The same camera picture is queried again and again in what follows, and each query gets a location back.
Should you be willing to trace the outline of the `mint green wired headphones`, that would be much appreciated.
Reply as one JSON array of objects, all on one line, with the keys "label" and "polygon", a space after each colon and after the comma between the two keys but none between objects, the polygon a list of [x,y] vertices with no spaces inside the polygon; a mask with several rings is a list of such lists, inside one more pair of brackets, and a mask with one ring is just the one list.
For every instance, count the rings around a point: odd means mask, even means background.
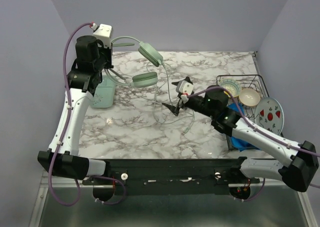
[{"label": "mint green wired headphones", "polygon": [[[152,63],[155,67],[163,67],[166,74],[166,83],[169,84],[170,76],[172,72],[168,72],[166,67],[169,67],[170,65],[164,62],[163,56],[149,43],[143,42],[138,40],[135,37],[132,36],[119,36],[111,40],[111,45],[113,47],[126,47],[126,46],[134,46],[134,43],[120,43],[116,44],[117,41],[121,39],[130,39],[139,44],[138,52],[147,59],[150,63]],[[127,79],[122,76],[121,74],[117,73],[114,70],[111,70],[110,68],[106,68],[104,70],[106,76],[116,85],[123,86],[123,87],[133,87],[136,89],[145,88],[145,87],[151,87],[155,86],[154,91],[154,97],[153,97],[153,109],[152,109],[152,115],[154,120],[160,124],[160,125],[166,125],[167,122],[161,122],[156,117],[156,105],[160,105],[161,103],[157,99],[158,91],[161,89],[158,86],[158,74],[156,72],[147,72],[140,75],[135,75],[132,77],[132,81],[130,83],[127,82]]]}]

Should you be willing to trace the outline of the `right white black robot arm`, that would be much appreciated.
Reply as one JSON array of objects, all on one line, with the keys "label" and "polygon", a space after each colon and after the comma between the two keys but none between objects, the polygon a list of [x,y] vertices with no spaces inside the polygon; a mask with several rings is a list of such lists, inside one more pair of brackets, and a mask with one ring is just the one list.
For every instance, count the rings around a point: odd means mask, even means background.
[{"label": "right white black robot arm", "polygon": [[297,142],[270,132],[253,123],[238,108],[228,107],[228,100],[237,100],[224,87],[211,85],[195,92],[189,77],[173,82],[178,103],[166,107],[178,116],[188,108],[211,118],[216,131],[243,140],[269,154],[271,159],[247,159],[230,170],[230,178],[241,183],[247,178],[279,180],[297,192],[306,192],[319,168],[319,153],[309,141]]}]

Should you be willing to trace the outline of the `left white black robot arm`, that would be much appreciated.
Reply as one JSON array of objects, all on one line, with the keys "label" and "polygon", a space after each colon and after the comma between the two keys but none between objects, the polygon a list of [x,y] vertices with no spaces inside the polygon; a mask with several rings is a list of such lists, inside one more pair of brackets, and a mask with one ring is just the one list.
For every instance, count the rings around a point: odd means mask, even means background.
[{"label": "left white black robot arm", "polygon": [[79,156],[80,133],[88,107],[102,71],[112,66],[112,45],[109,37],[84,35],[76,40],[76,59],[66,75],[67,84],[62,114],[56,133],[47,151],[40,151],[37,160],[53,176],[83,180],[93,178],[101,185],[111,178],[104,160]]}]

